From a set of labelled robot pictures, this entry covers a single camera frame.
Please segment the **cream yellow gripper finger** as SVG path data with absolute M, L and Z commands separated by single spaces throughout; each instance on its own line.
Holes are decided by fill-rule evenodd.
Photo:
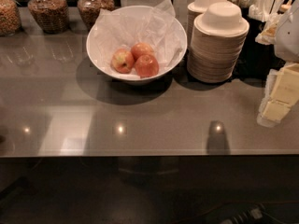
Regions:
M 286 63 L 278 70 L 263 116 L 274 122 L 281 122 L 298 101 L 299 63 Z

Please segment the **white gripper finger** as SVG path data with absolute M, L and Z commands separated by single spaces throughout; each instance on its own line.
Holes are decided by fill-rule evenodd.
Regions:
M 277 79 L 278 71 L 271 69 L 269 74 L 267 75 L 265 87 L 264 87 L 264 98 L 261 101 L 261 104 L 259 106 L 259 111 L 257 115 L 257 123 L 261 126 L 267 127 L 267 128 L 273 128 L 276 123 L 270 119 L 267 119 L 263 116 L 263 112 L 265 111 L 265 107 L 267 105 L 267 102 L 270 99 L 271 91 L 274 88 L 276 79 Z

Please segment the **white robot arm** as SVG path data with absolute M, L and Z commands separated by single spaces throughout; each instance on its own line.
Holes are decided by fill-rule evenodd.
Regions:
M 278 125 L 299 101 L 299 0 L 278 22 L 274 51 L 286 63 L 267 76 L 257 116 L 257 122 L 264 127 Z

